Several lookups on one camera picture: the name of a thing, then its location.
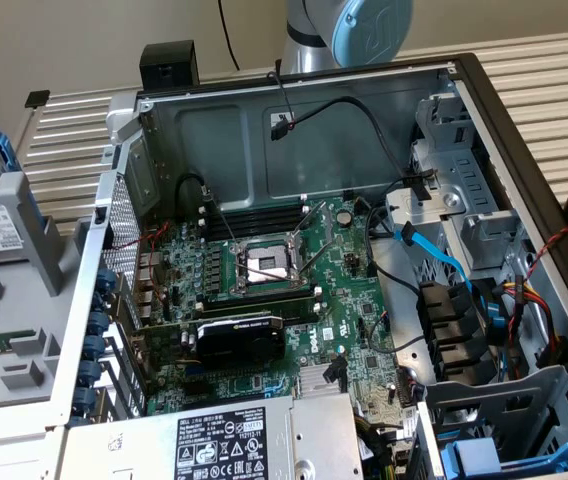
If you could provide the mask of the blue disk caddy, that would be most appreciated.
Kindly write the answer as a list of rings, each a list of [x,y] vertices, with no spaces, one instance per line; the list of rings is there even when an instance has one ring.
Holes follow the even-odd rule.
[[[568,472],[568,442],[552,453],[501,462],[490,439],[462,440],[447,445],[440,456],[447,480],[520,480]]]

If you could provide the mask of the CPU socket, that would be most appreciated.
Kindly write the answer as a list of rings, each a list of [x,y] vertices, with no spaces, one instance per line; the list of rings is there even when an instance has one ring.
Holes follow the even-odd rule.
[[[301,273],[300,233],[287,232],[236,240],[229,245],[233,295],[256,295],[261,290],[295,290],[306,284]]]

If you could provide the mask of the black RAM slot bank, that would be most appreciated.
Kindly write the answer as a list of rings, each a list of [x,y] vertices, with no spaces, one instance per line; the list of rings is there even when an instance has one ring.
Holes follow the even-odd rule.
[[[231,239],[212,203],[204,202],[204,213],[186,222],[188,231],[209,242]],[[224,213],[236,239],[293,231],[304,217],[300,202]]]
[[[324,292],[308,285],[291,290],[280,289],[260,295],[245,295],[226,300],[205,300],[193,307],[197,319],[224,319],[265,314],[283,319],[287,324],[316,322],[323,311]]]

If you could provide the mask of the silver socket cover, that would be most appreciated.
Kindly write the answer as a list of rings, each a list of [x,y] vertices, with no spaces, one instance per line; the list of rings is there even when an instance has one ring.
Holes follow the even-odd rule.
[[[296,225],[294,230],[287,234],[288,241],[293,242],[294,240],[296,240],[300,232],[303,230],[303,228],[305,226],[310,225],[315,220],[315,218],[318,218],[319,222],[324,227],[324,234],[325,234],[324,247],[331,246],[334,243],[333,222],[330,215],[330,210],[325,200],[314,205],[310,210],[308,210],[305,213],[304,217]]]

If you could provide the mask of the thin locking lever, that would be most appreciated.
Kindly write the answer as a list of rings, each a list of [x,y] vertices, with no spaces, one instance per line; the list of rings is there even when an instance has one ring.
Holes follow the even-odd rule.
[[[203,193],[203,199],[208,202],[208,203],[212,203],[213,207],[215,208],[217,214],[219,215],[220,219],[222,220],[223,224],[226,227],[226,230],[230,236],[230,238],[233,241],[234,246],[237,246],[237,239],[236,236],[234,235],[233,230],[231,229],[225,215],[224,212],[222,211],[222,209],[220,208],[220,206],[218,205],[214,194],[212,193],[212,190],[210,189],[209,186],[207,186],[206,184],[204,184],[202,186],[202,193]]]

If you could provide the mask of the green motherboard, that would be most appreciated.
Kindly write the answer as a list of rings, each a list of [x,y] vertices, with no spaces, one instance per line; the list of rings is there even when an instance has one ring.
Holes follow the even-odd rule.
[[[329,364],[324,378],[338,381],[355,413],[382,432],[395,437],[408,432],[411,393],[400,386],[397,356],[403,342],[391,335],[390,310],[382,281],[368,263],[364,232],[372,221],[355,200],[325,200],[333,222],[334,243],[324,247],[324,227],[318,218],[300,232],[302,270],[306,284],[324,292],[323,311],[316,322],[289,325],[285,321],[283,358],[263,366],[210,370],[194,365],[151,363],[137,348],[140,332],[164,325],[200,324],[215,319],[193,317],[193,307],[205,300],[226,300],[233,295],[229,245],[232,239],[209,242],[191,234],[186,222],[152,228],[137,270],[137,305],[142,328],[133,350],[147,376],[147,411],[151,415],[272,399],[298,393],[301,367]],[[353,216],[348,228],[336,215]]]

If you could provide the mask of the open PC case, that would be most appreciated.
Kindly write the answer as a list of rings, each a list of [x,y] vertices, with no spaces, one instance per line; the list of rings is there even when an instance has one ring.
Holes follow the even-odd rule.
[[[395,226],[387,210],[387,195],[403,187],[420,200],[429,197],[423,180],[433,172],[411,165],[410,147],[423,137],[418,103],[442,94],[463,100],[483,144],[485,179],[522,222],[516,267],[471,278],[411,223]],[[359,201],[372,221],[364,232],[368,263],[382,281],[392,338],[405,345],[396,363],[411,407],[407,434],[395,437],[358,416],[350,401],[363,480],[408,480],[417,406],[426,387],[441,383],[418,315],[422,283],[469,291],[497,368],[487,384],[552,366],[568,373],[568,208],[551,192],[475,57],[293,77],[275,70],[260,80],[143,92],[135,103],[130,122],[115,134],[113,165],[100,179],[83,248],[60,365],[69,376],[69,400],[55,480],[72,428],[158,416],[147,411],[147,376],[133,350],[142,328],[138,264],[152,228],[204,213],[204,184],[224,213],[339,197]],[[102,375],[92,387],[93,411],[74,416],[100,268],[117,275],[108,292]]]

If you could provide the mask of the black graphics card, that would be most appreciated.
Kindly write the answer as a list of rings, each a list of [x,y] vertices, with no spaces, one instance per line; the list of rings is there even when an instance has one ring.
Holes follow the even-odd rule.
[[[285,322],[271,314],[251,314],[198,325],[149,327],[140,332],[137,348],[157,366],[263,366],[284,357]]]

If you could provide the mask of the silver finned heat sink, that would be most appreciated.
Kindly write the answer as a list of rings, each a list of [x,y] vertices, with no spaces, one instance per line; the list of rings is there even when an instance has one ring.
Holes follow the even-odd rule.
[[[333,383],[324,378],[329,364],[301,367],[299,371],[298,393],[301,398],[312,398],[340,393],[337,380]]]

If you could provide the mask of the silver metal drive cage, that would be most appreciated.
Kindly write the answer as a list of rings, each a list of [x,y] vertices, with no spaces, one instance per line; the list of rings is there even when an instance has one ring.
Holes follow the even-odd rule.
[[[516,267],[524,227],[513,208],[500,203],[485,179],[475,124],[463,100],[433,95],[418,103],[416,123],[423,137],[410,147],[411,165],[433,175],[423,180],[429,197],[412,187],[386,197],[399,228],[411,223],[438,250],[457,259],[471,278]]]

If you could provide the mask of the black plastic air shroud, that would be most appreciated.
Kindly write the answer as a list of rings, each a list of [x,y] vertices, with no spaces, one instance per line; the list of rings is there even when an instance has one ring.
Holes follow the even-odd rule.
[[[464,285],[424,282],[417,309],[436,379],[469,386],[489,383],[497,368]]]

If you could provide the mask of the black block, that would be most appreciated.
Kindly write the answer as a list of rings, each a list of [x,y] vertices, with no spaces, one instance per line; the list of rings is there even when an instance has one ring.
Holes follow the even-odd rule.
[[[145,91],[194,87],[200,84],[193,40],[148,44],[139,60]]]

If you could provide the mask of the silver power supply unit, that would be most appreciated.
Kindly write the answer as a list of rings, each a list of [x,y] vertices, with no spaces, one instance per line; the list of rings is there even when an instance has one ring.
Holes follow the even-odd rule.
[[[363,480],[345,394],[74,427],[60,480]]]

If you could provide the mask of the grey parts rack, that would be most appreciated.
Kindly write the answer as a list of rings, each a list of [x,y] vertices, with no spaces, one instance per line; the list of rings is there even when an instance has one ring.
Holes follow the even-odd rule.
[[[0,354],[0,408],[47,401],[56,379],[87,223],[37,212],[25,174],[4,175],[0,202],[23,235],[22,261],[0,263],[0,333],[32,329]]]

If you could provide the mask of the blue drive caddy brackets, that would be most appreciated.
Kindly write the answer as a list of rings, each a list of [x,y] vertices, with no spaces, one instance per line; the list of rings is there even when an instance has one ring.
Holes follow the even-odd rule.
[[[568,373],[562,366],[482,386],[447,381],[426,387],[417,406],[408,480],[447,480],[440,452],[449,444],[490,439],[499,460],[552,453],[568,442]],[[538,477],[568,480],[568,472]]]

